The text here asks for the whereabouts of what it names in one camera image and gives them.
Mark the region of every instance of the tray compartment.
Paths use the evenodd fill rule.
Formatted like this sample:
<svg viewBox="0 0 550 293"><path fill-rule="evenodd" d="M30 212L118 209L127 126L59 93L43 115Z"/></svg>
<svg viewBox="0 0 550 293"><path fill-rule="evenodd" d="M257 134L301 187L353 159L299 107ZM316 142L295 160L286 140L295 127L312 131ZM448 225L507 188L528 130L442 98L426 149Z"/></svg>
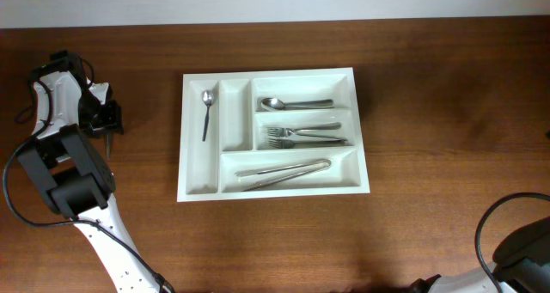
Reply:
<svg viewBox="0 0 550 293"><path fill-rule="evenodd" d="M335 108L349 108L350 95L346 75L287 76L253 80L256 112L265 112L260 102L277 98L284 103L333 100Z"/></svg>
<svg viewBox="0 0 550 293"><path fill-rule="evenodd" d="M210 107L208 132L203 142L206 105L202 102L201 94L207 89L213 91L217 99ZM183 185L186 194L216 193L219 164L219 84L215 80L192 81L187 91L184 94L183 111L191 118L186 125L183 121L181 125L180 150L184 155L180 157L180 166L183 166L180 179L183 177L185 180Z"/></svg>
<svg viewBox="0 0 550 293"><path fill-rule="evenodd" d="M256 113L255 115L255 131L256 136L256 149L257 150L272 150L273 147L267 144L268 138L277 138L267 136L267 127L285 127L285 128L300 128L304 126L313 125L325 125L333 122L340 122L341 128L338 130L319 130L312 131L309 134L329 135L335 137L343 137L348 140L346 145L354 145L357 141L355 131L352 123L351 111L348 109L322 109L322 110L302 110L302 111L288 111L288 112L269 112L269 113ZM304 140L330 140L329 138L318 137L305 137L292 135L288 138L293 141ZM300 146L294 148L298 149L310 149L310 148L324 148L324 147L310 147Z"/></svg>
<svg viewBox="0 0 550 293"><path fill-rule="evenodd" d="M251 150L253 114L250 80L222 80L219 85L220 150Z"/></svg>
<svg viewBox="0 0 550 293"><path fill-rule="evenodd" d="M360 186L357 152L353 147L317 148L309 150L266 150L246 153L223 154L221 157L221 192L242 192L254 182L287 175L308 168L297 168L271 174L237 177L236 173L262 168L278 168L292 164L328 159L331 167L312 174L266 186L262 190L295 190L300 195L315 194L316 189Z"/></svg>

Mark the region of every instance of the small spoon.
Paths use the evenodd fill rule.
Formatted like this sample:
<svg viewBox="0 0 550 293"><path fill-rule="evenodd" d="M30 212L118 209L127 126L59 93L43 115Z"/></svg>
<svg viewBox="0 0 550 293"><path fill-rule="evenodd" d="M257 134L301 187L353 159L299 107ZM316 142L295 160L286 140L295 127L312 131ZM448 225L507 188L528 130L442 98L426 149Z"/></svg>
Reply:
<svg viewBox="0 0 550 293"><path fill-rule="evenodd" d="M276 98L265 98L261 101L261 106L268 111L286 110L287 108L294 109L321 109L321 108L334 108L333 100L322 101L304 101L293 102L284 104L283 101Z"/></svg>
<svg viewBox="0 0 550 293"><path fill-rule="evenodd" d="M206 140L206 132L208 131L208 113L210 112L210 106L214 103L214 93L210 90L203 91L203 102L206 105L206 116L205 116L205 129L203 130L203 142Z"/></svg>

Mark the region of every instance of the fork tines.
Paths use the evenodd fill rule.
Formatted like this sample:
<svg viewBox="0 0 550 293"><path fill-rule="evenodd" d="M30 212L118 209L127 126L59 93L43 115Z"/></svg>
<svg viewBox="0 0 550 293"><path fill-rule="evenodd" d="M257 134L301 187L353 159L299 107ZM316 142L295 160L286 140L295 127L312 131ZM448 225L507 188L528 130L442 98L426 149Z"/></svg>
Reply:
<svg viewBox="0 0 550 293"><path fill-rule="evenodd" d="M268 127L266 129L267 131L267 136L270 136L270 137L280 137L281 136L281 131L282 129L281 128L276 128L276 127Z"/></svg>
<svg viewBox="0 0 550 293"><path fill-rule="evenodd" d="M283 148L283 140L282 139L275 139L275 138L268 138L267 144L272 146L276 149L282 149Z"/></svg>

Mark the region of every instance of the stainless steel utensil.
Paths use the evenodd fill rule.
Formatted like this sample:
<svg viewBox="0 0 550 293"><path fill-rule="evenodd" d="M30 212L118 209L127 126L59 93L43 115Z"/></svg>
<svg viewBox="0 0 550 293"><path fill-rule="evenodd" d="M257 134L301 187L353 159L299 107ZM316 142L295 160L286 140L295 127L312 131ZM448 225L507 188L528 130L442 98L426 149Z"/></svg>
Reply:
<svg viewBox="0 0 550 293"><path fill-rule="evenodd" d="M275 172L281 172L288 169L294 169L294 168L305 168L307 166L315 165L318 163L326 162L327 159L317 160L314 162L307 162L307 163L301 163L301 164L294 164L294 165L288 165L281 168L262 168L262 169L256 169L256 170L249 170L244 172L237 172L235 173L235 176L241 178L241 177L248 177L248 176L254 176L257 174L269 174L269 173L275 173Z"/></svg>
<svg viewBox="0 0 550 293"><path fill-rule="evenodd" d="M266 128L266 131L267 131L267 136L270 136L270 137L289 137L290 135L299 135L299 136L305 136L305 137L322 137L322 138L331 138L331 139L346 141L347 139L342 137L304 133L305 131L338 130L341 126L342 124L340 124L340 122L333 122L326 125L315 125L315 126L308 126L308 127L295 128L295 129L283 128L283 127L268 127Z"/></svg>
<svg viewBox="0 0 550 293"><path fill-rule="evenodd" d="M266 180L258 181L256 183L254 183L251 187L249 187L248 189L243 190L243 191L244 192L253 191L253 190L257 190L257 189L259 189L261 187L264 187L264 186L270 186L270 185L273 185L273 184L276 184L276 183L279 183L279 182L282 182L282 181L285 181L285 180L291 180L291 179L296 178L296 177L304 176L305 174L311 174L311 173L319 172L321 170L330 168L331 164L332 163L330 162L330 160L322 159L322 160L318 160L318 161L307 163L307 164L290 165L290 166L284 167L284 168L274 168L274 169L271 169L271 170L268 169L268 170L265 170L265 171L260 171L260 172L268 171L269 173L272 173L272 172L278 172L278 171L281 171L281 170L291 169L291 168L303 168L303 167L308 167L308 166L313 166L314 167L314 168L311 168L309 170L296 172L294 174L287 174L287 175L284 175L284 176L272 177L272 178L269 178L269 179L266 179Z"/></svg>
<svg viewBox="0 0 550 293"><path fill-rule="evenodd" d="M276 98L265 98L261 101L260 105L268 111L277 111L277 110L286 110L290 109L322 109L322 108L334 108L333 100L323 100L323 101L303 101L303 102L293 102L293 103L284 103Z"/></svg>
<svg viewBox="0 0 550 293"><path fill-rule="evenodd" d="M297 145L306 146L317 146L320 145L345 145L347 141L342 139L334 139L329 141L294 141L291 139L280 139L280 138L268 138L267 144L272 146L275 149L292 149Z"/></svg>
<svg viewBox="0 0 550 293"><path fill-rule="evenodd" d="M205 116L205 129L203 130L203 142L206 140L206 132L208 131L208 113L210 112L210 106L214 104L214 93L210 90L203 91L202 94L203 102L206 105L206 116Z"/></svg>

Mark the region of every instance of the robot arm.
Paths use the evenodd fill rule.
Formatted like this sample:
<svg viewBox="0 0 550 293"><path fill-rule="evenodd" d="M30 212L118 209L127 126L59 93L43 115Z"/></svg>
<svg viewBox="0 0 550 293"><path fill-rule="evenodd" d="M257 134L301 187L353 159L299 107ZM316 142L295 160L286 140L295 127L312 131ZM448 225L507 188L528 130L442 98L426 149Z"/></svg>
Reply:
<svg viewBox="0 0 550 293"><path fill-rule="evenodd" d="M550 199L538 193L523 194L528 194L524 197ZM512 196L521 197L522 195L512 194L501 198L499 202L509 200ZM523 226L508 235L498 245L492 260L494 263L489 264L488 267L503 293L550 292L550 217ZM436 275L425 281L419 279L412 284L410 291L415 293L498 292L482 268L456 277Z"/></svg>
<svg viewBox="0 0 550 293"><path fill-rule="evenodd" d="M17 159L50 210L70 218L88 238L118 291L174 292L139 257L117 209L113 173L88 140L110 142L114 133L123 133L109 84L89 81L74 53L60 52L51 60L32 73L38 99L34 139ZM68 159L74 167L52 174Z"/></svg>

